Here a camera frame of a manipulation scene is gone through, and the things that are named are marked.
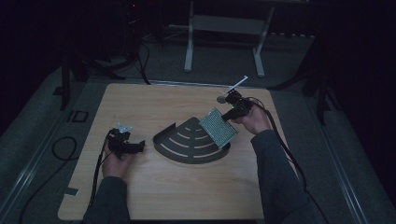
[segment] black cable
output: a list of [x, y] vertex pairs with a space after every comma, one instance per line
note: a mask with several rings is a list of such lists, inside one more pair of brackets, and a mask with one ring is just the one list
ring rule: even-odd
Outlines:
[[145, 47], [148, 51], [148, 56], [144, 62], [144, 64], [142, 64], [142, 60], [140, 59], [140, 55], [137, 53], [137, 60], [139, 61], [139, 65], [140, 65], [140, 70], [136, 67], [137, 71], [140, 72], [140, 74], [142, 75], [143, 80], [146, 82], [146, 84], [151, 85], [151, 83], [149, 82], [147, 76], [146, 76], [146, 66], [148, 65], [148, 60], [149, 60], [149, 47], [147, 47], [146, 45], [144, 45], [142, 43], [142, 46]]
[[[70, 140], [72, 140], [73, 141], [73, 143], [74, 143], [74, 146], [73, 146], [73, 150], [72, 150], [72, 152], [70, 153], [70, 155], [67, 157], [67, 158], [62, 158], [62, 157], [59, 157], [58, 156], [58, 154], [56, 154], [55, 153], [55, 146], [60, 142], [60, 141], [62, 141], [62, 140], [64, 140], [64, 139], [70, 139]], [[60, 138], [60, 139], [58, 139], [58, 140], [56, 140], [53, 144], [52, 144], [52, 154], [57, 158], [57, 159], [59, 159], [59, 160], [61, 160], [61, 161], [64, 161], [64, 163], [46, 180], [46, 181], [44, 181], [44, 183], [43, 184], [41, 184], [40, 185], [40, 187], [38, 187], [38, 189], [29, 197], [29, 199], [26, 201], [26, 203], [24, 204], [24, 206], [23, 206], [23, 208], [22, 208], [22, 210], [21, 210], [21, 213], [20, 213], [20, 218], [19, 218], [19, 221], [18, 221], [18, 223], [20, 223], [20, 224], [22, 224], [23, 223], [23, 215], [24, 215], [24, 212], [26, 211], [26, 208], [27, 208], [27, 206], [29, 205], [29, 203], [33, 200], [33, 198], [37, 195], [37, 193], [40, 191], [40, 190], [42, 190], [43, 188], [44, 188], [44, 186], [48, 183], [48, 182], [50, 182], [50, 180], [55, 176], [55, 175], [57, 175], [65, 166], [66, 166], [66, 164], [69, 162], [69, 161], [74, 161], [74, 160], [77, 160], [78, 159], [78, 157], [75, 157], [75, 158], [72, 158], [72, 156], [74, 155], [74, 153], [76, 152], [76, 150], [77, 150], [77, 141], [76, 141], [76, 139], [74, 139], [73, 137], [70, 137], [70, 136], [66, 136], [66, 137], [62, 137], [62, 138]]]
[[107, 144], [107, 139], [108, 139], [109, 135], [110, 135], [110, 132], [108, 132], [106, 135], [105, 142], [102, 145], [102, 150], [98, 156], [98, 161], [96, 162], [95, 173], [93, 175], [93, 182], [92, 182], [91, 198], [90, 198], [90, 203], [88, 204], [88, 207], [92, 207], [93, 200], [95, 199], [96, 187], [97, 187], [98, 176], [99, 176], [99, 168], [102, 165], [103, 153], [105, 152], [105, 146]]
[[312, 196], [311, 192], [309, 192], [308, 190], [306, 191], [306, 194], [311, 198], [312, 202], [314, 202], [315, 206], [317, 207], [317, 209], [319, 210], [320, 214], [322, 215], [322, 217], [324, 218], [326, 223], [330, 223], [329, 219], [327, 219], [326, 215], [324, 214], [323, 210], [320, 208], [319, 204], [317, 203], [317, 201], [314, 199], [314, 196]]
[[267, 115], [268, 119], [271, 122], [271, 125], [273, 126], [274, 132], [276, 133], [276, 137], [279, 139], [280, 144], [282, 145], [283, 149], [286, 151], [286, 153], [288, 154], [288, 156], [290, 157], [290, 159], [293, 161], [294, 166], [297, 168], [297, 170], [299, 171], [302, 179], [303, 179], [303, 185], [304, 185], [304, 191], [307, 192], [307, 182], [306, 182], [306, 177], [305, 177], [305, 173], [303, 171], [303, 168], [301, 168], [300, 164], [297, 162], [297, 160], [294, 158], [294, 156], [291, 154], [290, 150], [288, 149], [288, 147], [286, 146], [285, 142], [283, 142], [282, 138], [280, 137], [279, 131], [276, 128], [276, 124], [274, 121], [274, 118], [272, 117], [271, 113], [268, 110], [264, 110], [265, 114]]
[[133, 56], [131, 56], [131, 55], [128, 55], [128, 56], [125, 57], [125, 61], [124, 61], [124, 62], [116, 63], [116, 64], [111, 64], [111, 65], [109, 65], [109, 66], [105, 66], [105, 68], [108, 68], [108, 69], [110, 69], [110, 70], [112, 70], [112, 71], [114, 72], [115, 70], [124, 68], [124, 67], [126, 67], [126, 66], [128, 66], [128, 65], [130, 65], [130, 66], [128, 66], [128, 68], [129, 68], [129, 67], [132, 67], [132, 66], [133, 66], [132, 63], [134, 63], [135, 60], [136, 60], [135, 57], [133, 57]]
[[107, 159], [107, 157], [109, 157], [111, 154], [113, 154], [113, 151], [111, 151], [107, 156], [105, 156], [105, 158], [102, 160], [102, 162], [100, 164], [102, 165], [103, 162]]

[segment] handheld controller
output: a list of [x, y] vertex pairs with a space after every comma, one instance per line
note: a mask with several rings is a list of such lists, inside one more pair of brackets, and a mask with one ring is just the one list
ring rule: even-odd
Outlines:
[[248, 99], [242, 97], [241, 93], [232, 89], [228, 91], [228, 96], [223, 99], [224, 103], [228, 103], [233, 106], [227, 113], [221, 116], [224, 121], [229, 119], [237, 119], [239, 117], [244, 117], [248, 115], [251, 107], [253, 107], [253, 103], [251, 103]]
[[145, 147], [145, 141], [141, 141], [138, 144], [132, 144], [128, 142], [131, 133], [121, 133], [118, 129], [112, 129], [108, 132], [108, 148], [110, 151], [115, 153], [118, 158], [121, 158], [122, 154], [136, 154], [143, 152]]

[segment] dark background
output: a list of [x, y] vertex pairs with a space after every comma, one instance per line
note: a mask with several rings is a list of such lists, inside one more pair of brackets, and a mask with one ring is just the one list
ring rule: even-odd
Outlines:
[[[133, 9], [135, 14], [130, 17], [125, 17], [126, 12], [122, 11], [125, 8], [122, 6], [131, 4], [130, 1], [119, 1], [116, 5], [112, 1], [92, 2], [2, 1], [0, 134], [46, 76], [61, 65], [62, 55], [70, 44], [94, 59], [108, 60], [110, 54], [123, 55], [136, 48], [135, 42], [124, 39], [125, 33], [133, 34], [124, 30], [125, 21], [141, 18], [148, 31], [158, 33], [160, 39], [161, 26], [188, 24], [189, 1], [146, 1], [145, 5], [135, 1], [140, 8]], [[214, 3], [196, 2], [201, 2], [201, 10], [214, 13]], [[216, 8], [225, 4], [216, 2]], [[265, 7], [277, 6], [270, 32], [316, 35], [322, 41], [311, 53], [324, 59], [330, 86], [396, 204], [395, 6], [374, 1], [342, 1], [342, 5], [336, 1], [268, 2]], [[246, 11], [236, 7], [234, 13], [240, 16]], [[259, 10], [250, 14], [261, 15]]]

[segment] wooden table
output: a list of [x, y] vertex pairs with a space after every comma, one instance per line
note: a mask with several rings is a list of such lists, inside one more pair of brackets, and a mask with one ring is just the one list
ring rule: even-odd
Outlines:
[[[243, 96], [259, 98], [272, 113], [283, 137], [269, 91], [237, 89]], [[97, 157], [107, 132], [117, 123], [133, 127], [130, 142], [146, 140], [129, 171], [128, 208], [131, 219], [259, 219], [263, 218], [253, 137], [242, 125], [224, 158], [206, 164], [171, 161], [153, 145], [153, 136], [191, 117], [202, 119], [216, 107], [231, 106], [216, 99], [226, 87], [110, 84], [98, 108], [58, 216], [81, 220], [89, 203]], [[102, 175], [98, 177], [98, 186]]]

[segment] metal stand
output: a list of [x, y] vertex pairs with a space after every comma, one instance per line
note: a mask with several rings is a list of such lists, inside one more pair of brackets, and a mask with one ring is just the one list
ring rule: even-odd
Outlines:
[[68, 49], [62, 58], [62, 87], [57, 88], [54, 93], [56, 95], [62, 95], [61, 110], [65, 110], [70, 100], [70, 70], [72, 70], [76, 80], [87, 81], [89, 76], [85, 70], [85, 65], [98, 70], [107, 77], [118, 80], [125, 79], [125, 77], [114, 74], [110, 69], [103, 67], [84, 53], [74, 52]]
[[267, 19], [249, 20], [237, 18], [214, 17], [205, 15], [194, 15], [194, 1], [190, 1], [190, 19], [189, 19], [189, 43], [187, 46], [186, 62], [184, 63], [184, 71], [190, 72], [192, 68], [193, 43], [192, 33], [194, 30], [206, 30], [215, 32], [227, 32], [247, 35], [260, 35], [260, 41], [256, 48], [253, 49], [253, 58], [256, 64], [257, 76], [264, 77], [264, 69], [262, 67], [262, 45], [267, 36], [270, 21], [274, 14], [274, 7], [268, 12]]

